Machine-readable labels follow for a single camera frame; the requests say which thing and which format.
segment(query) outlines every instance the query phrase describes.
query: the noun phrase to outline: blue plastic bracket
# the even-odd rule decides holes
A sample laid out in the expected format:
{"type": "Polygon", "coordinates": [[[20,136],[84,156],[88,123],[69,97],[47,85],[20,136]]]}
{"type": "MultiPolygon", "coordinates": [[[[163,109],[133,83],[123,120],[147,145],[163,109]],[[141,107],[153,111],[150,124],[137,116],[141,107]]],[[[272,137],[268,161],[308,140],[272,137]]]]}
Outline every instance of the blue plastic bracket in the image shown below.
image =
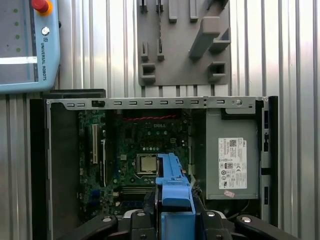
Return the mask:
{"type": "Polygon", "coordinates": [[[188,208],[188,211],[161,213],[162,240],[194,240],[196,210],[191,187],[182,172],[182,166],[173,153],[158,154],[162,159],[163,177],[157,177],[155,183],[162,186],[162,207],[188,208]]]}

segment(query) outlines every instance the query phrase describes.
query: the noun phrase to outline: motherboard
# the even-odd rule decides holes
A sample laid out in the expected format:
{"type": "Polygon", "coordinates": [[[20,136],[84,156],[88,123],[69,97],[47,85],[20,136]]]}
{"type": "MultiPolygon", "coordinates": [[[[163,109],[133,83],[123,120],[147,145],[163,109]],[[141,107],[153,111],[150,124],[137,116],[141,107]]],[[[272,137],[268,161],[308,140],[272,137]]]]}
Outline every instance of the motherboard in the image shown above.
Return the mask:
{"type": "Polygon", "coordinates": [[[174,153],[184,171],[190,159],[190,118],[161,110],[79,113],[80,218],[123,215],[143,207],[155,189],[157,154],[174,153]]]}

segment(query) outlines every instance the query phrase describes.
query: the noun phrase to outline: barcode sticker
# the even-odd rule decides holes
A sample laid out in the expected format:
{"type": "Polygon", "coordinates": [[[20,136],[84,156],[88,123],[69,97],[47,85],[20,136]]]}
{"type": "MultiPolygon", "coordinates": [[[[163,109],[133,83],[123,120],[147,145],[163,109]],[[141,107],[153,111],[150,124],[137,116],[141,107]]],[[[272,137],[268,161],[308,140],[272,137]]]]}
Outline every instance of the barcode sticker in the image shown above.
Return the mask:
{"type": "Polygon", "coordinates": [[[219,138],[219,189],[247,188],[247,141],[219,138]]]}

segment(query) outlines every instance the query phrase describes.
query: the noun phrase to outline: red emergency stop button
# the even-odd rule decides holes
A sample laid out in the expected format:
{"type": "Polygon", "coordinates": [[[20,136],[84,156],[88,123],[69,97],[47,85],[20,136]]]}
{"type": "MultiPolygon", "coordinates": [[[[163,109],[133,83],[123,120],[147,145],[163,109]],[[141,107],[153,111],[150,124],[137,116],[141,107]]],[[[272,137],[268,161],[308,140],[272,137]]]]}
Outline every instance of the red emergency stop button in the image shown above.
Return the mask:
{"type": "Polygon", "coordinates": [[[31,6],[42,16],[52,12],[52,3],[49,0],[31,0],[31,6]]]}

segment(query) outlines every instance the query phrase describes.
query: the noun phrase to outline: black side panel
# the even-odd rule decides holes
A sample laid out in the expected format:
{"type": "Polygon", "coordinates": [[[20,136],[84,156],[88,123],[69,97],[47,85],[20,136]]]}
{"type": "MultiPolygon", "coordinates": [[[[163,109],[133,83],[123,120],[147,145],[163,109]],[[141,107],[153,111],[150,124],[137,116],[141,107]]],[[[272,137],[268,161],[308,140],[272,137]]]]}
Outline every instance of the black side panel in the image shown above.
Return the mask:
{"type": "Polygon", "coordinates": [[[278,226],[278,97],[269,97],[270,223],[278,226]]]}
{"type": "Polygon", "coordinates": [[[33,240],[46,240],[48,205],[46,195],[46,111],[41,99],[30,100],[30,151],[33,240]]]}
{"type": "Polygon", "coordinates": [[[51,90],[42,95],[43,99],[99,99],[105,97],[105,89],[51,90]]]}
{"type": "Polygon", "coordinates": [[[80,225],[78,111],[51,105],[51,172],[53,239],[80,225]]]}

